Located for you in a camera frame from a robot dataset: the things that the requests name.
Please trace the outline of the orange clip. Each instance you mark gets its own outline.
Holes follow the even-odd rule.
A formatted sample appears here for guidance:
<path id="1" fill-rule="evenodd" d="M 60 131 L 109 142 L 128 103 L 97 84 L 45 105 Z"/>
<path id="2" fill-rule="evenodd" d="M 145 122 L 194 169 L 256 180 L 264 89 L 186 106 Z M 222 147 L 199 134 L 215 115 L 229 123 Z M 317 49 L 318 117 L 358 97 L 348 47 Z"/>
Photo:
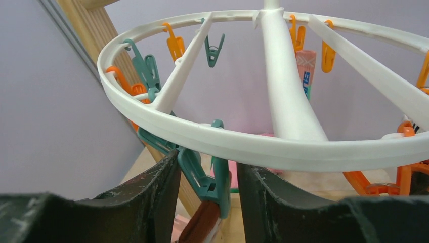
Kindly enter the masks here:
<path id="1" fill-rule="evenodd" d="M 361 171 L 343 175 L 360 196 L 428 195 L 428 160 L 397 167 L 394 183 L 370 183 Z"/>

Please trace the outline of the white round clip hanger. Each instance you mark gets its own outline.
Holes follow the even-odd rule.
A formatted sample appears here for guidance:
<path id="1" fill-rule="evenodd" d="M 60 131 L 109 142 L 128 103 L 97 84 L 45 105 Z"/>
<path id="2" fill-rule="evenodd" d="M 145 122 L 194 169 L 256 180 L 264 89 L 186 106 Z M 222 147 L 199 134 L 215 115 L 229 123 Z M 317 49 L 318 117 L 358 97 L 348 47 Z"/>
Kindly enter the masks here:
<path id="1" fill-rule="evenodd" d="M 280 1 L 285 11 L 286 40 L 274 51 L 287 54 L 297 72 L 297 84 L 315 114 L 328 141 L 385 139 L 400 130 L 407 137 L 424 131 L 353 68 L 339 52 L 323 41 L 298 13 L 344 18 L 428 38 L 428 1 Z M 151 104 L 175 68 L 199 25 L 174 28 L 167 18 L 194 13 L 261 10 L 263 1 L 119 1 L 108 7 L 119 35 L 162 20 L 162 32 L 140 41 L 126 38 L 122 49 L 107 67 L 130 95 L 148 94 Z M 339 34 L 402 77 L 414 87 L 425 52 L 387 43 L 355 33 Z M 205 36 L 187 80 L 170 114 L 220 130 L 258 135 L 279 135 L 276 126 L 285 113 L 275 99 L 288 84 L 274 88 L 268 82 L 267 37 L 253 21 L 215 22 Z M 296 53 L 317 53 L 310 100 L 298 73 Z"/>

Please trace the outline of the pink folded cloth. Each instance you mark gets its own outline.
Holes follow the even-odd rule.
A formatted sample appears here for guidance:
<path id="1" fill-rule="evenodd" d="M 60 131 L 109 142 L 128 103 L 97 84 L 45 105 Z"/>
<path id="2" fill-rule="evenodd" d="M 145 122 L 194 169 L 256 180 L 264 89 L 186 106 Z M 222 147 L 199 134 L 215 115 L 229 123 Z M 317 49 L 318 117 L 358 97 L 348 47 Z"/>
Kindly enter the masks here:
<path id="1" fill-rule="evenodd" d="M 275 135 L 273 133 L 261 133 L 258 135 L 275 137 Z M 237 162 L 229 160 L 228 166 L 229 166 L 229 171 L 231 172 L 230 193 L 239 193 L 238 176 L 237 176 Z M 269 171 L 271 171 L 275 175 L 283 175 L 283 173 L 284 173 L 282 170 L 270 169 L 270 168 L 266 168 L 266 169 L 268 169 Z M 214 169 L 213 169 L 213 161 L 210 162 L 210 175 L 212 177 L 215 177 Z"/>

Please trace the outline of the grey sock red stripes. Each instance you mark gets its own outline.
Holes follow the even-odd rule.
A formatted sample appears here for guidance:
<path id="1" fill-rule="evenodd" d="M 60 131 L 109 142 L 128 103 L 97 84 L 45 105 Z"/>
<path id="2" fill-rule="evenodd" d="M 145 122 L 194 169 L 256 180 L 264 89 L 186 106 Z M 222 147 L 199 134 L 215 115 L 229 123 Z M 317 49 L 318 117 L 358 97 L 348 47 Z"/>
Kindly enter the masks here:
<path id="1" fill-rule="evenodd" d="M 177 242 L 204 242 L 219 218 L 219 205 L 213 201 L 203 201 L 182 231 Z"/>

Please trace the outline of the teal clip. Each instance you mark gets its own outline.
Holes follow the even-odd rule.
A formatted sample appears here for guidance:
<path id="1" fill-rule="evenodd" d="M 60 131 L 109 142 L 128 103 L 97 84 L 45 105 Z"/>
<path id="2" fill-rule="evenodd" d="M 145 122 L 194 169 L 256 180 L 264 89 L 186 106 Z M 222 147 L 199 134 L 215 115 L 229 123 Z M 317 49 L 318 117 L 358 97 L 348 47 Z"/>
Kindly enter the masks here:
<path id="1" fill-rule="evenodd" d="M 178 150 L 178 163 L 198 198 L 218 204 L 220 218 L 227 218 L 231 206 L 228 160 L 213 156 L 211 165 L 214 175 L 210 176 L 202 168 L 198 152 L 185 147 L 179 147 Z"/>

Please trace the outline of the pink patterned sock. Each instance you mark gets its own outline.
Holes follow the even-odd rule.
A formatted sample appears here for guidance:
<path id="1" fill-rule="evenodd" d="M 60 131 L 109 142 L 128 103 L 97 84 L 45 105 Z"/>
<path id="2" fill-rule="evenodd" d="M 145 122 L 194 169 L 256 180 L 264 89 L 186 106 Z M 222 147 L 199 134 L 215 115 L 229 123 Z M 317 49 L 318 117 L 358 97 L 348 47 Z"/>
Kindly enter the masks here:
<path id="1" fill-rule="evenodd" d="M 299 50 L 296 53 L 298 73 L 306 98 L 310 100 L 317 53 L 313 50 Z"/>

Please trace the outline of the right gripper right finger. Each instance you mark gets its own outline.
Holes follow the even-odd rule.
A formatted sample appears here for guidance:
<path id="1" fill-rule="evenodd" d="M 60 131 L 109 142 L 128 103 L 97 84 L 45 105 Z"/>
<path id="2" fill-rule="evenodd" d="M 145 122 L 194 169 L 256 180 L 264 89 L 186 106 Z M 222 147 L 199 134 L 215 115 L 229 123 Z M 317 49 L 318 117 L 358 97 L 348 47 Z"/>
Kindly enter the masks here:
<path id="1" fill-rule="evenodd" d="M 247 242 L 428 242 L 428 196 L 328 200 L 237 166 Z"/>

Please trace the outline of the wooden hanger rack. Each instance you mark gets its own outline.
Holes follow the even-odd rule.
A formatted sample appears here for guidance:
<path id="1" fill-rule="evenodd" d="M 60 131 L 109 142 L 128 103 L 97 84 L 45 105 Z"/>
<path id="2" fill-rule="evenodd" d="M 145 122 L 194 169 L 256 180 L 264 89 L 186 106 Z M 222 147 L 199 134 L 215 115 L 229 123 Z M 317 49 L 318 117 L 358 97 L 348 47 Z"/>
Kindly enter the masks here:
<path id="1" fill-rule="evenodd" d="M 283 29 L 286 14 L 282 8 L 272 8 L 272 2 L 266 1 L 261 10 L 213 11 L 167 18 L 174 28 L 200 27 L 151 104 L 143 103 L 149 98 L 148 94 L 130 95 L 107 71 L 107 67 L 128 46 L 126 38 L 141 41 L 156 35 L 162 32 L 163 21 L 124 32 L 108 42 L 98 56 L 97 69 L 104 91 L 119 112 L 154 135 L 239 164 L 304 172 L 352 172 L 428 160 L 428 95 L 353 45 L 339 32 L 355 33 L 416 50 L 428 47 L 428 38 L 344 18 L 333 18 L 333 27 L 328 27 L 329 16 L 298 13 L 299 22 L 308 25 L 323 41 L 332 45 L 365 79 L 424 129 L 411 137 L 400 130 L 385 139 L 328 141 L 298 87 L 295 65 L 287 56 L 291 48 L 282 51 L 272 49 L 286 40 Z M 212 24 L 229 21 L 253 21 L 255 26 L 262 28 L 268 43 L 267 80 L 274 88 L 288 84 L 285 91 L 275 96 L 281 102 L 280 107 L 285 109 L 276 126 L 279 135 L 275 138 L 220 130 L 170 114 Z"/>

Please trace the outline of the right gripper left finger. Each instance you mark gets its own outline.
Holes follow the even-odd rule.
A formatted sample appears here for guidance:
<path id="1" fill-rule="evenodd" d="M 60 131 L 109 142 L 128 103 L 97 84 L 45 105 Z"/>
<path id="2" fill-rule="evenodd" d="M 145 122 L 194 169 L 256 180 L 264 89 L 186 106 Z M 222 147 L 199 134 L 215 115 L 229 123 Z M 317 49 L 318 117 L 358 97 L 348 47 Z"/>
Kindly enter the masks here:
<path id="1" fill-rule="evenodd" d="M 1 195 L 1 242 L 170 242 L 181 170 L 178 151 L 93 199 Z"/>

